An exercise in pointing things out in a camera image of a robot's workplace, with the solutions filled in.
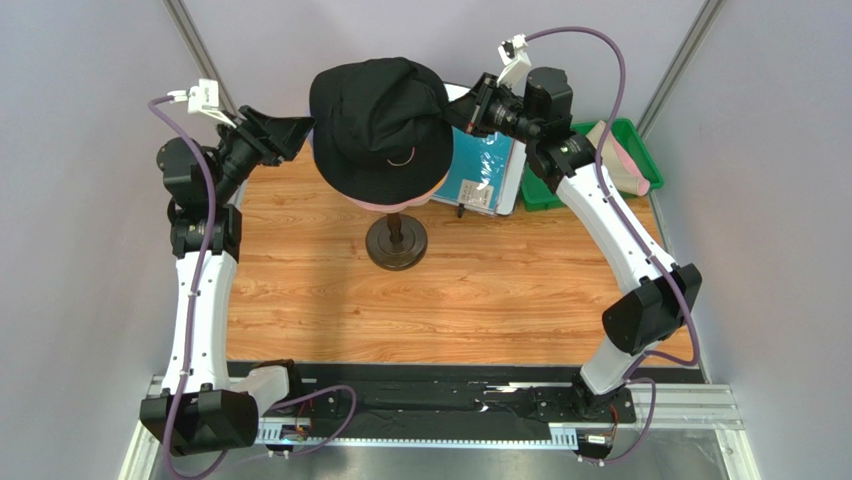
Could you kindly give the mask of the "black hat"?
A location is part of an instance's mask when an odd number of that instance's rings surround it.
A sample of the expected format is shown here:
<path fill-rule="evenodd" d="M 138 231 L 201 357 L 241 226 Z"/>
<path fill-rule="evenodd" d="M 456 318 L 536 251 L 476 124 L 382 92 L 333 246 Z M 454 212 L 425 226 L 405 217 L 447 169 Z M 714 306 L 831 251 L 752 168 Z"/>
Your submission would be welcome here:
<path fill-rule="evenodd" d="M 344 197 L 390 205 L 423 195 L 452 165 L 448 102 L 440 76 L 404 57 L 318 73 L 309 89 L 317 170 Z"/>

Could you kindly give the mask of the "pink bucket hat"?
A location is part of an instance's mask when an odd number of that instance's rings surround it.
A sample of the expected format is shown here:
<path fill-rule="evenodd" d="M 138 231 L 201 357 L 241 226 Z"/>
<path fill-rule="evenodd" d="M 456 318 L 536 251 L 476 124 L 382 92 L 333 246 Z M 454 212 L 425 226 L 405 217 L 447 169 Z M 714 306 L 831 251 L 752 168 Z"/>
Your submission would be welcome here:
<path fill-rule="evenodd" d="M 367 211 L 378 212 L 381 214 L 400 213 L 405 209 L 419 207 L 428 203 L 432 196 L 444 185 L 446 180 L 447 177 L 444 176 L 436 185 L 434 185 L 428 192 L 424 193 L 423 195 L 397 204 L 385 205 L 370 203 L 362 200 L 357 200 L 348 196 L 346 196 L 346 199 L 354 205 L 358 206 L 359 208 L 362 208 Z"/>

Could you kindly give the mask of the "pink beige hat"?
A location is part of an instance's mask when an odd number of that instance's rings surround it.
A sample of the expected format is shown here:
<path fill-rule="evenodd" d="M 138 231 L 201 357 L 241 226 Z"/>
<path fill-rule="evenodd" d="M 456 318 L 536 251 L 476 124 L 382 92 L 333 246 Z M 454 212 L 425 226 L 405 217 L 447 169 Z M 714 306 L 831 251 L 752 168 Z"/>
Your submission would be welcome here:
<path fill-rule="evenodd" d="M 603 165 L 621 194 L 646 196 L 659 180 L 656 166 L 629 119 L 616 119 L 603 145 Z"/>

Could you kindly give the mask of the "lavender hat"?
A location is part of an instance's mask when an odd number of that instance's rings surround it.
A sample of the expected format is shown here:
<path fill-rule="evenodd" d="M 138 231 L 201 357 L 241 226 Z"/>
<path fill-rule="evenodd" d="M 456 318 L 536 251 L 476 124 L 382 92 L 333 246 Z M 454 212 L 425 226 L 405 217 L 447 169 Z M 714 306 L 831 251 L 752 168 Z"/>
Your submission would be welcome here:
<path fill-rule="evenodd" d="M 312 128 L 311 128 L 311 130 L 310 130 L 310 132 L 309 132 L 309 134 L 308 134 L 308 136 L 307 136 L 307 141 L 308 141 L 308 144 L 309 144 L 309 147 L 310 147 L 310 151 L 311 151 L 311 153 L 312 153 L 312 154 L 315 154 L 315 153 L 316 153 L 316 147 L 315 147 L 315 132 L 316 132 L 315 127 L 312 127 Z"/>

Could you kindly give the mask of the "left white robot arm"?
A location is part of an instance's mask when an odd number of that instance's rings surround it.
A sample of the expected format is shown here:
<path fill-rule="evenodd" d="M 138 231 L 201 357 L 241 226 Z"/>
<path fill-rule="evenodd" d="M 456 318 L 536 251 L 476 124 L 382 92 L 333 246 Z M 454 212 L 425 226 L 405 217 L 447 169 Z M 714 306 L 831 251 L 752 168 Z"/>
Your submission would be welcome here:
<path fill-rule="evenodd" d="M 311 117 L 272 117 L 243 106 L 217 125 L 216 146 L 182 133 L 158 150 L 179 300 L 160 392 L 142 400 L 139 419 L 174 456 L 253 445 L 261 416 L 297 384 L 290 360 L 263 362 L 239 382 L 230 380 L 227 313 L 243 225 L 232 198 L 256 167 L 293 160 L 314 125 Z"/>

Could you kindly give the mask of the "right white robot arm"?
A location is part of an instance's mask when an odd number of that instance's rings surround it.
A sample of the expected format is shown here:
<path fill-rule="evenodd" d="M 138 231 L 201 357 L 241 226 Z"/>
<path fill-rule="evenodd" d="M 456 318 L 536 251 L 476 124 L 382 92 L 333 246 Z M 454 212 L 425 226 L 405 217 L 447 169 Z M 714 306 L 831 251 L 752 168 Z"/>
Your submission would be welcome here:
<path fill-rule="evenodd" d="M 616 191 L 597 148 L 572 126 L 573 91 L 564 71 L 527 75 L 523 95 L 485 73 L 443 110 L 459 131 L 500 133 L 525 146 L 527 166 L 580 219 L 610 265 L 621 299 L 602 314 L 605 338 L 572 378 L 569 404 L 581 418 L 609 410 L 648 353 L 686 323 L 702 277 L 656 244 Z"/>

